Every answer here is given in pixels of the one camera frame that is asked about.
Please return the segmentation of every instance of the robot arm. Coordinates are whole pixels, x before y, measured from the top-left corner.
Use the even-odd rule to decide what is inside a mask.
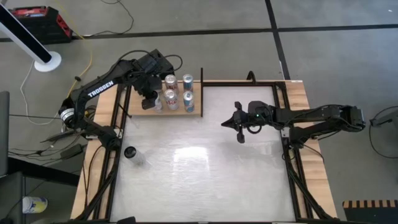
[[[248,113],[242,110],[240,102],[235,102],[235,108],[232,118],[221,125],[235,129],[240,143],[244,143],[243,128],[247,128],[251,134],[257,134],[264,125],[270,125],[277,130],[290,126],[289,142],[299,148],[309,138],[336,131],[358,132],[365,127],[362,110],[355,106],[325,105],[315,109],[292,111],[269,106],[261,101],[252,101],[249,103]],[[322,122],[307,128],[291,126],[294,123],[316,121]],[[251,127],[256,126],[258,130],[253,131]]]
[[[133,52],[145,52],[147,55],[139,60],[122,59]],[[158,50],[151,53],[133,50],[120,57],[104,75],[73,90],[63,101],[58,113],[68,128],[81,129],[86,134],[97,135],[106,149],[116,150],[120,143],[113,127],[100,126],[85,117],[87,102],[112,86],[120,84],[133,86],[138,94],[145,97],[142,101],[143,109],[152,108],[157,98],[157,92],[154,90],[160,88],[161,77],[168,74],[174,74],[173,66]]]

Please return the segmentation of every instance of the black metal frame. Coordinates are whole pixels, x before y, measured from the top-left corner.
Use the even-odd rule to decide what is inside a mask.
[[[7,174],[13,174],[15,172],[22,172],[26,177],[33,177],[71,186],[77,186],[80,178],[80,176],[76,174],[8,157]]]
[[[285,82],[259,82],[256,80],[256,77],[254,76],[252,71],[249,72],[247,80],[251,80],[251,82],[247,82],[247,81],[246,82],[245,81],[242,81],[242,82],[204,82],[203,81],[203,68],[201,68],[200,69],[200,82],[201,82],[201,90],[202,90],[201,91],[201,103],[202,103],[201,116],[203,116],[203,88],[211,87],[211,86],[268,86],[268,87],[272,88],[275,106],[280,107],[279,95],[278,95],[278,90],[280,90],[282,93],[282,99],[284,101],[285,107],[290,108]],[[118,104],[119,104],[119,100],[121,98],[121,92],[122,92],[123,88],[124,88],[124,86],[120,85],[120,87],[118,87],[118,93],[116,94],[116,101],[114,104],[114,111],[113,111],[114,113],[112,115],[112,120],[111,120],[111,125],[113,125],[113,126],[115,126],[115,124],[116,124],[116,117],[117,117],[117,112],[118,112],[117,108],[118,108]],[[128,108],[128,106],[129,106],[130,95],[131,95],[131,87],[129,86],[129,87],[127,87],[126,96],[124,99],[124,106],[123,106],[124,108]],[[127,113],[125,111],[123,111],[121,127],[120,127],[121,129],[125,128],[126,118],[127,118]],[[288,169],[288,164],[290,161],[288,139],[283,137],[282,133],[280,134],[280,137],[282,140],[282,147],[283,147],[284,154],[285,154],[286,169]],[[114,162],[117,164],[119,164],[120,155],[121,155],[120,152],[121,152],[120,150],[117,151],[115,158],[114,158]],[[297,165],[297,170],[298,170],[300,180],[304,183],[304,186],[306,186],[300,153],[298,151],[294,151],[294,153],[295,153],[296,165]],[[103,170],[101,171],[100,181],[106,178],[106,171],[108,170],[109,159],[110,159],[110,153],[105,154]],[[115,186],[116,186],[116,178],[113,180],[113,182],[110,186],[108,202],[107,202],[107,206],[106,206],[105,220],[109,220],[110,216],[111,216],[111,211],[112,211],[112,206],[113,206],[113,198],[114,198],[114,190],[115,190]],[[289,177],[289,175],[288,175],[288,179],[289,179],[289,188],[290,188],[290,194],[292,197],[292,204],[293,204],[293,209],[294,209],[295,220],[297,222],[302,218],[301,214],[300,214],[299,200],[297,197],[297,191],[295,188],[294,181],[292,180],[291,177]],[[99,218],[98,216],[99,216],[100,207],[101,207],[101,204],[97,205],[96,210],[94,210],[94,216],[93,216],[94,220]],[[311,207],[307,203],[307,201],[305,201],[305,210],[307,213],[307,218],[313,218]]]

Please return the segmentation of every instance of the wooden shelf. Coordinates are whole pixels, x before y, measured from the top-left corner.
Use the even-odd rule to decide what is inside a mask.
[[[178,81],[178,89],[180,93],[178,94],[178,103],[179,107],[177,110],[170,110],[166,104],[166,100],[164,96],[160,96],[160,100],[162,101],[163,105],[163,112],[158,113],[153,109],[144,110],[141,106],[141,101],[144,99],[143,96],[138,95],[136,91],[132,91],[130,97],[130,106],[129,106],[129,114],[131,115],[200,115],[201,111],[201,84],[200,82],[193,83],[193,103],[195,104],[195,110],[188,113],[185,111],[184,102],[182,100],[183,95],[183,83],[182,81]],[[163,82],[163,91],[166,90],[166,86]]]

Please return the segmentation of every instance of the soda can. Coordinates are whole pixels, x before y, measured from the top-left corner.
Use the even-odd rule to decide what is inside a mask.
[[[193,104],[193,93],[191,91],[186,91],[182,98],[184,99],[185,111],[192,112],[195,109],[195,105]]]
[[[160,94],[157,93],[157,98],[155,100],[154,110],[158,113],[161,113],[163,109],[162,101],[160,100]]]
[[[166,99],[167,106],[170,110],[178,109],[177,94],[174,92],[174,90],[164,91],[164,98]]]
[[[135,147],[129,146],[124,150],[124,156],[135,165],[143,165],[145,157]]]
[[[191,91],[193,93],[193,76],[186,74],[182,77],[184,84],[184,91]]]
[[[180,91],[178,90],[177,78],[174,75],[167,75],[164,78],[164,82],[166,83],[166,89],[174,90],[178,96]]]

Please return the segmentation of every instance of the power cable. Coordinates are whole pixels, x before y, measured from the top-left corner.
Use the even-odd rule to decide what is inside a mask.
[[[182,67],[183,60],[182,60],[181,56],[175,55],[175,54],[174,55],[166,55],[166,56],[164,56],[164,58],[168,58],[168,57],[178,57],[180,59],[180,61],[181,61],[181,64],[180,64],[180,66],[178,68],[176,68],[174,70],[164,71],[164,72],[175,72],[175,71],[177,71],[178,69],[180,69]]]
[[[116,2],[106,2],[104,0],[101,0],[101,2],[103,2],[105,4],[117,4],[117,3],[119,3],[124,8],[124,10],[126,10],[127,14],[131,18],[130,27],[128,29],[126,29],[125,31],[123,31],[123,32],[113,32],[113,31],[110,31],[110,30],[105,30],[105,31],[101,31],[101,32],[98,32],[98,33],[95,33],[95,34],[91,34],[91,35],[84,35],[85,37],[93,37],[95,35],[104,34],[104,33],[111,33],[111,34],[121,35],[121,34],[125,34],[125,33],[129,32],[132,29],[132,25],[134,24],[134,18],[131,15],[130,11],[121,2],[121,0],[117,0]]]
[[[85,169],[85,162],[83,160],[83,179],[84,179],[84,183],[85,183],[85,193],[86,193],[86,197],[85,197],[85,207],[87,207],[87,195],[88,195],[88,187],[87,187],[87,181],[86,181],[86,169]]]
[[[316,154],[318,154],[321,158],[322,158],[322,161],[323,161],[323,163],[325,163],[325,158],[323,158],[323,155],[320,153],[320,152],[318,152],[317,150],[315,150],[314,148],[312,148],[312,147],[310,147],[310,146],[308,146],[308,145],[306,145],[306,144],[303,144],[305,147],[307,147],[308,149],[310,149],[311,151],[313,151],[313,152],[315,152]]]
[[[379,111],[379,112],[373,117],[373,119],[376,119],[377,116],[379,116],[381,113],[385,112],[386,110],[393,109],[393,108],[398,108],[398,106],[390,106],[390,107],[388,107],[388,108],[385,108],[385,109]],[[369,142],[371,143],[371,147],[372,147],[373,151],[376,152],[377,154],[379,154],[380,156],[386,158],[386,159],[398,159],[398,156],[386,156],[386,155],[383,155],[383,154],[381,154],[381,153],[374,147],[373,141],[372,141],[371,130],[372,130],[372,126],[370,125],[370,126],[369,126]]]
[[[36,122],[32,121],[32,120],[30,119],[30,116],[29,116],[28,104],[27,104],[27,100],[26,100],[26,97],[25,97],[25,93],[24,93],[24,91],[23,91],[23,87],[24,87],[24,85],[25,85],[25,82],[26,82],[27,78],[29,77],[29,75],[32,73],[32,68],[33,68],[34,62],[35,62],[35,60],[32,61],[32,64],[30,65],[30,69],[29,69],[29,71],[27,72],[27,75],[26,75],[24,81],[22,82],[22,85],[21,85],[21,87],[19,88],[19,90],[21,91],[22,97],[24,98],[24,101],[25,101],[26,118],[29,120],[29,122],[32,123],[32,124],[36,124],[36,125],[48,125],[48,124],[50,124],[52,121],[54,121],[54,119],[55,119],[55,118],[57,117],[57,115],[58,115],[58,112],[55,113],[54,117],[51,118],[51,120],[50,120],[49,122],[46,122],[46,123],[36,123]]]
[[[37,157],[52,156],[52,155],[54,155],[54,154],[59,153],[60,151],[63,151],[63,150],[65,150],[65,149],[68,149],[72,144],[74,144],[74,143],[77,142],[77,140],[79,139],[79,137],[80,137],[80,135],[78,135],[71,143],[69,143],[69,144],[66,145],[65,147],[63,147],[63,148],[61,148],[61,149],[52,150],[52,151],[54,151],[54,152],[51,153],[51,154],[47,154],[47,155],[42,155],[42,153],[45,152],[45,151],[48,150],[48,149],[44,149],[44,150],[42,150],[42,151],[36,151],[36,152],[30,153],[30,154],[20,154],[20,153],[16,153],[16,152],[11,152],[11,151],[9,151],[9,154],[12,154],[12,155],[15,155],[15,156],[20,156],[20,157],[27,157],[27,158],[29,158],[29,159],[35,159],[35,160],[38,160],[38,161],[49,161],[49,160],[52,160],[52,159],[44,159],[44,160],[42,160],[42,159],[37,159]]]
[[[23,114],[9,114],[9,116],[24,117],[24,118],[61,119],[61,118],[51,118],[46,116],[31,116],[31,115],[27,116]]]
[[[88,178],[87,178],[87,188],[85,189],[86,195],[85,195],[85,203],[87,202],[87,198],[88,198],[88,187],[90,185],[90,174],[91,174],[91,166],[93,165],[93,161],[95,158],[95,155],[97,154],[97,152],[99,151],[99,149],[101,149],[102,145],[100,145],[94,152],[93,157],[91,158],[90,161],[90,165],[88,166]]]
[[[67,17],[68,21],[72,23],[73,27],[76,27],[75,22],[73,21],[73,19],[71,18],[71,16],[69,15],[69,13],[65,10],[65,8],[62,6],[62,4],[60,3],[59,0],[55,0],[55,2],[57,2],[58,6],[60,7],[60,9],[62,10],[62,12],[65,14],[65,16]],[[85,38],[80,35],[75,29],[73,30],[73,32],[75,34],[77,34],[77,36],[79,36],[80,39],[85,40]],[[80,73],[80,75],[78,76],[78,78],[75,77],[75,81],[73,82],[73,85],[70,87],[67,98],[69,97],[70,93],[72,92],[72,90],[74,89],[75,85],[77,84],[77,81],[80,79],[80,77],[82,77],[87,71],[88,69],[91,67],[91,65],[93,64],[93,49],[90,48],[90,61],[88,62],[87,67],[84,69],[84,71],[82,71]]]
[[[293,155],[293,157],[290,158],[290,161],[292,161],[296,156]],[[282,159],[285,160],[285,153],[282,153]]]

